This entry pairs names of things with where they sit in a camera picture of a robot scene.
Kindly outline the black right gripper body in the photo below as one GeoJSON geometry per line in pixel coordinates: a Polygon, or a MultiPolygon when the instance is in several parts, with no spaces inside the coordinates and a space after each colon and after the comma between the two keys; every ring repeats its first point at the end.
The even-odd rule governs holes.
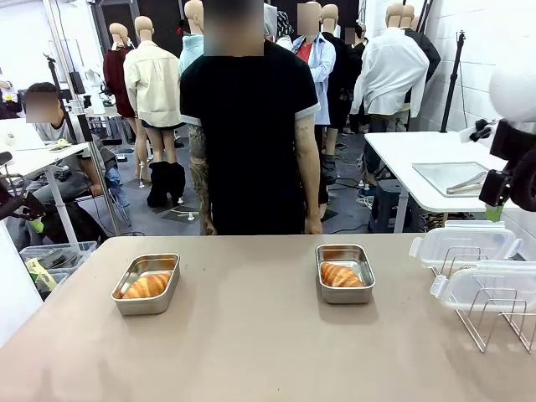
{"type": "Polygon", "coordinates": [[[509,172],[491,169],[482,185],[479,199],[490,207],[502,207],[511,193],[512,175],[509,172]]]}

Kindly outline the mannequin in black clothes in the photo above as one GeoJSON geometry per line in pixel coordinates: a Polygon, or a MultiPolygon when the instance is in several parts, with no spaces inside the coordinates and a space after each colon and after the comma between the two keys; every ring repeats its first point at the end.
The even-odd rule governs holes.
{"type": "Polygon", "coordinates": [[[336,59],[328,78],[327,102],[330,127],[327,133],[336,136],[343,130],[353,102],[357,61],[349,53],[345,42],[335,35],[338,25],[338,6],[327,4],[322,7],[322,35],[335,48],[336,59]]]}

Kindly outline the rectangular steel food container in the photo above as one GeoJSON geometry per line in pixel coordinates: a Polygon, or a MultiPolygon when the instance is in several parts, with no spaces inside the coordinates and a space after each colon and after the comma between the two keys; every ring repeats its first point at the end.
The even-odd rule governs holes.
{"type": "Polygon", "coordinates": [[[375,276],[365,250],[360,245],[330,244],[316,248],[317,282],[323,300],[328,304],[366,304],[373,294],[375,276]],[[329,262],[352,269],[365,287],[330,287],[321,280],[321,263],[329,262]]]}
{"type": "Polygon", "coordinates": [[[134,258],[122,274],[111,298],[122,316],[153,315],[165,312],[173,298],[180,277],[180,257],[177,254],[149,254],[134,258]],[[122,299],[122,296],[141,276],[171,272],[171,279],[163,294],[143,299],[122,299]]]}

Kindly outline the seated person in grey shirt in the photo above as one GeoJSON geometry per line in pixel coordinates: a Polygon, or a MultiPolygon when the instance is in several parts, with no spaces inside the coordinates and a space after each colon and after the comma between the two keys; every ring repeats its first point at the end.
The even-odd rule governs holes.
{"type": "MultiPolygon", "coordinates": [[[[27,117],[43,142],[84,143],[83,131],[78,118],[66,114],[55,85],[39,82],[31,85],[26,92],[27,117]]],[[[99,156],[94,159],[90,150],[69,155],[54,164],[54,181],[75,230],[77,240],[102,243],[108,235],[95,219],[81,208],[75,200],[84,195],[100,196],[104,189],[98,175],[106,173],[106,167],[99,156]]]]}

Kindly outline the dark plastic stool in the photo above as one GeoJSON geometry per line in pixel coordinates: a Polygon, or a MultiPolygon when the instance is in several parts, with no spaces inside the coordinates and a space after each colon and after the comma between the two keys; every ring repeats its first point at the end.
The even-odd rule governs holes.
{"type": "Polygon", "coordinates": [[[401,185],[398,180],[386,179],[378,182],[368,221],[370,233],[394,232],[400,193],[401,185]]]}

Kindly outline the white desk with leg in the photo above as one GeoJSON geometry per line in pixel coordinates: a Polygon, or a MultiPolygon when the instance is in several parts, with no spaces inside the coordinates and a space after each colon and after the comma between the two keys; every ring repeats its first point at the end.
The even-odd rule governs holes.
{"type": "Polygon", "coordinates": [[[5,163],[6,168],[1,164],[0,168],[3,172],[18,174],[23,178],[33,173],[45,173],[54,196],[55,207],[71,245],[76,245],[79,241],[59,191],[58,181],[54,178],[54,167],[58,161],[87,148],[86,143],[81,143],[55,151],[52,146],[44,144],[34,127],[23,118],[0,120],[0,152],[11,152],[13,155],[12,160],[5,163]]]}

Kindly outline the silver metal pole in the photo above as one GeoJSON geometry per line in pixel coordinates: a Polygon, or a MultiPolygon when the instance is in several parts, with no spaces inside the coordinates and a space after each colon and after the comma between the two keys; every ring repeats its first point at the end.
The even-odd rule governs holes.
{"type": "Polygon", "coordinates": [[[70,101],[70,108],[72,110],[72,113],[76,115],[77,120],[80,124],[80,128],[83,132],[85,144],[90,149],[90,154],[92,158],[92,162],[94,163],[93,170],[95,171],[95,175],[98,177],[98,181],[100,184],[100,188],[102,191],[102,195],[104,196],[106,207],[108,209],[108,212],[111,216],[111,223],[113,230],[111,232],[114,233],[114,236],[120,236],[121,231],[119,229],[118,223],[116,221],[116,215],[113,209],[113,205],[111,202],[111,197],[109,195],[109,190],[106,185],[105,176],[101,171],[101,165],[99,161],[100,151],[97,148],[96,144],[93,141],[93,136],[90,133],[89,123],[86,118],[85,109],[83,105],[83,99],[79,97],[79,95],[76,93],[75,85],[73,80],[70,76],[70,69],[68,66],[67,59],[65,57],[65,52],[63,50],[61,38],[59,36],[59,30],[57,28],[55,19],[54,19],[54,12],[53,8],[51,6],[50,0],[42,0],[42,3],[44,5],[44,10],[47,13],[47,19],[49,21],[49,27],[53,36],[54,46],[58,52],[59,56],[59,62],[62,65],[64,72],[65,72],[65,78],[67,81],[67,85],[70,89],[70,94],[72,97],[72,100],[70,101]]]}

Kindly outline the mannequin in black jacket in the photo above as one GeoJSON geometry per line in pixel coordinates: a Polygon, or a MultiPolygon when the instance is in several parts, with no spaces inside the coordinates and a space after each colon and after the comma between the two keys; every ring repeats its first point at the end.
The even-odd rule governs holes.
{"type": "Polygon", "coordinates": [[[429,60],[429,67],[425,82],[428,83],[436,72],[441,57],[434,44],[423,34],[415,31],[415,9],[412,5],[404,5],[399,27],[405,31],[405,35],[412,38],[420,47],[426,58],[429,60]]]}

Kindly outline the flat metal baking tray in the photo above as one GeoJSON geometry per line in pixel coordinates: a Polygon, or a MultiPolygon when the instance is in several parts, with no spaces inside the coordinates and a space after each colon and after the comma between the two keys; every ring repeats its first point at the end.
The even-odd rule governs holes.
{"type": "Polygon", "coordinates": [[[412,168],[446,198],[476,198],[481,190],[447,195],[446,189],[473,178],[478,173],[488,172],[486,167],[477,162],[414,163],[412,168]]]}

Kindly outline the person in black t-shirt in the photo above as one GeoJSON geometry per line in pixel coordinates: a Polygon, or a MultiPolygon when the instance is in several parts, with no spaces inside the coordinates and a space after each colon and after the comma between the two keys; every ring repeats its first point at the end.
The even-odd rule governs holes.
{"type": "Polygon", "coordinates": [[[320,105],[308,65],[265,38],[263,0],[204,0],[204,53],[180,95],[206,137],[216,235],[304,235],[295,122],[320,105]]]}

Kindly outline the golden croissant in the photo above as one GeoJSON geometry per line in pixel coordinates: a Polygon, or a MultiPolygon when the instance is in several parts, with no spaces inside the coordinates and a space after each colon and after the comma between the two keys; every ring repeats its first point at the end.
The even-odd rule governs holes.
{"type": "Polygon", "coordinates": [[[325,286],[365,287],[359,276],[346,266],[323,262],[320,267],[321,280],[325,286]]]}
{"type": "Polygon", "coordinates": [[[164,293],[171,279],[171,272],[147,274],[134,281],[122,296],[122,299],[143,299],[164,293]]]}

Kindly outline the person's left forearm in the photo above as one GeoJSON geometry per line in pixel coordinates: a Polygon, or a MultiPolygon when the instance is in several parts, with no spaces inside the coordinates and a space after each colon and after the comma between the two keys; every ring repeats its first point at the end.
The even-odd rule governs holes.
{"type": "Polygon", "coordinates": [[[320,186],[320,158],[314,134],[314,116],[305,116],[295,122],[296,158],[304,188],[309,219],[320,219],[318,191],[320,186]]]}

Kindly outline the mannequin in cream jacket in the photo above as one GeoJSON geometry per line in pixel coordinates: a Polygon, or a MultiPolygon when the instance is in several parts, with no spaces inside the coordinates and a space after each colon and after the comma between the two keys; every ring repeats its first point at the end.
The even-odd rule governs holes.
{"type": "Polygon", "coordinates": [[[181,123],[178,58],[153,40],[152,20],[135,18],[139,45],[126,55],[126,90],[153,148],[152,162],[178,162],[174,131],[181,123]]]}

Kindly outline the clear plastic clip lid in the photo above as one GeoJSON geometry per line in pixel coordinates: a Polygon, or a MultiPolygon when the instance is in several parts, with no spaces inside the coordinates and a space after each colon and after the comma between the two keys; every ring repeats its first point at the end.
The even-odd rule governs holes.
{"type": "Polygon", "coordinates": [[[481,260],[437,276],[430,294],[451,310],[536,312],[536,262],[481,260]]]}
{"type": "Polygon", "coordinates": [[[502,222],[448,220],[413,240],[409,255],[424,267],[460,267],[479,260],[507,260],[519,251],[523,241],[502,222]]]}

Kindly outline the black fuzzy boots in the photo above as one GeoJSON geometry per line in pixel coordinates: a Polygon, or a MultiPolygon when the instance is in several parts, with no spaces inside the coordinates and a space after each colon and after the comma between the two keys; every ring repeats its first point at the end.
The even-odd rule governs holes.
{"type": "Polygon", "coordinates": [[[150,208],[161,208],[168,203],[171,197],[172,205],[178,206],[183,197],[186,185],[185,170],[178,162],[152,162],[151,169],[152,187],[147,196],[147,205],[150,208]]]}

